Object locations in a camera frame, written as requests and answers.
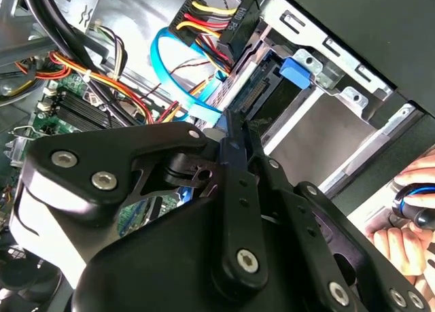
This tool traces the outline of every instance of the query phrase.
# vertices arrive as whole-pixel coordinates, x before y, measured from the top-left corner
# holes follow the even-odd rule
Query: zip tie
[[[91,73],[92,73],[92,71],[90,69],[87,70],[86,73],[83,75],[83,81],[85,81],[86,83],[89,83]]]

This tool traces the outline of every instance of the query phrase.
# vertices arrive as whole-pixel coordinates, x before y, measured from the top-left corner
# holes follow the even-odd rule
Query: blue plastic tab
[[[301,89],[306,89],[310,86],[310,72],[291,57],[284,61],[279,73]]]

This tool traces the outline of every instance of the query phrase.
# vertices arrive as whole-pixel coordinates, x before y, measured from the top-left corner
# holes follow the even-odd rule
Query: power supply cable
[[[79,38],[63,18],[53,0],[26,0],[26,2],[36,21],[67,57],[86,66],[91,71],[98,72],[98,69],[84,49],[83,44],[80,43]],[[91,91],[93,91],[103,103],[111,103],[108,106],[108,110],[122,125],[130,126],[139,124],[138,121],[114,101],[115,98],[112,93],[110,93],[108,87],[102,86],[93,80],[90,81],[88,85]]]

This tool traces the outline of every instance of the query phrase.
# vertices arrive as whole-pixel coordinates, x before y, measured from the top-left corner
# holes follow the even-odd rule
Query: black mounting arm
[[[229,113],[225,122],[219,143],[184,122],[34,141],[11,229],[71,283],[81,274],[74,311],[429,311],[326,196],[293,188],[256,132]],[[122,207],[180,186],[194,188],[190,202],[108,235]],[[84,262],[76,278],[33,246],[49,223]]]

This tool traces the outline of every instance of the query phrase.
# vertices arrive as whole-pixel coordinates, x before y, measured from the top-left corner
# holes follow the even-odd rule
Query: finger
[[[418,237],[421,241],[421,246],[424,250],[428,249],[429,244],[432,242],[434,238],[434,232],[429,229],[421,229],[414,225],[413,222],[409,224],[409,229],[413,231],[413,233]]]
[[[405,196],[404,201],[409,205],[414,205],[416,207],[435,209],[435,193],[414,194],[410,196]]]
[[[396,176],[394,181],[403,186],[412,183],[435,183],[435,168],[405,171]]]
[[[421,275],[426,266],[425,250],[421,246],[421,241],[410,228],[402,230],[402,237],[405,254],[409,261],[409,273]]]
[[[390,228],[387,230],[387,235],[389,243],[389,260],[403,275],[407,275],[409,261],[405,253],[402,231],[399,228]]]
[[[433,155],[417,159],[416,161],[411,163],[409,166],[407,166],[407,168],[405,168],[403,170],[403,172],[414,171],[415,169],[431,168],[431,167],[435,168],[435,156],[433,156]]]
[[[375,239],[374,239],[375,234],[369,234],[367,235],[367,239],[374,245],[375,244]]]
[[[378,230],[373,234],[375,247],[389,260],[389,243],[386,230]]]

